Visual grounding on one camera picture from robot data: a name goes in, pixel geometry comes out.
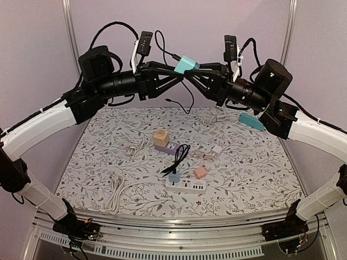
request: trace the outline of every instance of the beige cube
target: beige cube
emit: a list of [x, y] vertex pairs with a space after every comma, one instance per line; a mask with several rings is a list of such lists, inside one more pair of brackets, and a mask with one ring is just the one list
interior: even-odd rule
[[158, 130], [154, 135], [154, 145], [166, 147], [169, 143], [169, 132]]

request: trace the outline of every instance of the cyan block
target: cyan block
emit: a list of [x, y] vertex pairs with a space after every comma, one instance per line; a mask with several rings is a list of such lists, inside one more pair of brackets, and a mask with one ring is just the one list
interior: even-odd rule
[[175, 72], [184, 74], [186, 70], [199, 69], [200, 64], [193, 61], [191, 58], [183, 56], [175, 68]]
[[259, 131], [264, 131], [265, 126], [255, 117], [241, 113], [239, 121], [246, 124], [247, 126], [253, 127]]
[[169, 182], [179, 183], [179, 171], [176, 171], [176, 174], [174, 174], [173, 172], [169, 173]]

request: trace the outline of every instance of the table surface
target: table surface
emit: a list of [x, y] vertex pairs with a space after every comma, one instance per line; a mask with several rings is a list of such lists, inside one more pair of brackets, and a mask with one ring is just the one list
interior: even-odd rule
[[[205, 126], [201, 116], [216, 115], [217, 108], [193, 108], [186, 115], [179, 108], [102, 109], [88, 124], [56, 194], [73, 207], [106, 212], [111, 177], [121, 174], [126, 184], [148, 181], [128, 188], [120, 199], [119, 213], [127, 215], [211, 217], [253, 213], [288, 207], [303, 195], [293, 167], [279, 141], [238, 121], [241, 112], [227, 111], [228, 120]], [[173, 155], [145, 146], [136, 156], [126, 156], [130, 140], [165, 129], [170, 141], [189, 144], [191, 150], [178, 170], [194, 178], [193, 170], [204, 166], [208, 184], [203, 195], [167, 192], [161, 170]], [[223, 147], [214, 161], [195, 156]]]

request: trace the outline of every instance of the pink block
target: pink block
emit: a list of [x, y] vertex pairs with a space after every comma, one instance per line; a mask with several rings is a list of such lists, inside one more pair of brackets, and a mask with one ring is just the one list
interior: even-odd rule
[[204, 178], [207, 175], [207, 172], [204, 169], [204, 167], [200, 167], [199, 169], [195, 169], [194, 170], [194, 175], [195, 175], [195, 178], [200, 180], [200, 179]]

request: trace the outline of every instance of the purple wall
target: purple wall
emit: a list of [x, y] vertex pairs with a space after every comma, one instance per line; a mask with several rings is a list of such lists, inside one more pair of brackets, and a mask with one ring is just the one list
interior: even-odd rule
[[[199, 63], [222, 62], [224, 35], [236, 35], [239, 45], [249, 37], [258, 43], [259, 59], [279, 60], [285, 35], [289, 1], [274, 0], [175, 0], [175, 1], [71, 1], [76, 38], [80, 53], [90, 45], [95, 33], [105, 24], [122, 21], [130, 24], [140, 34], [143, 30], [163, 32], [166, 49], [178, 55], [186, 55]], [[96, 45], [108, 45], [110, 51], [119, 55], [125, 69], [129, 69], [134, 36], [121, 26], [106, 29]], [[154, 38], [151, 54], [146, 60], [162, 62]], [[256, 67], [252, 47], [244, 52], [244, 75]], [[171, 65], [177, 62], [170, 57]], [[195, 106], [215, 106], [206, 100], [189, 82], [195, 95]], [[164, 99], [171, 98], [190, 106], [191, 97], [179, 84], [157, 99], [129, 104], [129, 107], [177, 106]]]
[[[316, 117], [347, 129], [347, 2], [299, 1], [287, 69], [287, 93]], [[287, 142], [308, 193], [326, 183], [342, 162], [308, 145]], [[346, 259], [346, 207], [326, 210], [341, 259]]]
[[[6, 128], [72, 88], [77, 75], [60, 0], [3, 0], [0, 6], [0, 126]], [[24, 155], [51, 190], [80, 133], [81, 127], [67, 129]], [[35, 208], [19, 205], [0, 188], [0, 209], [0, 258], [18, 260]]]

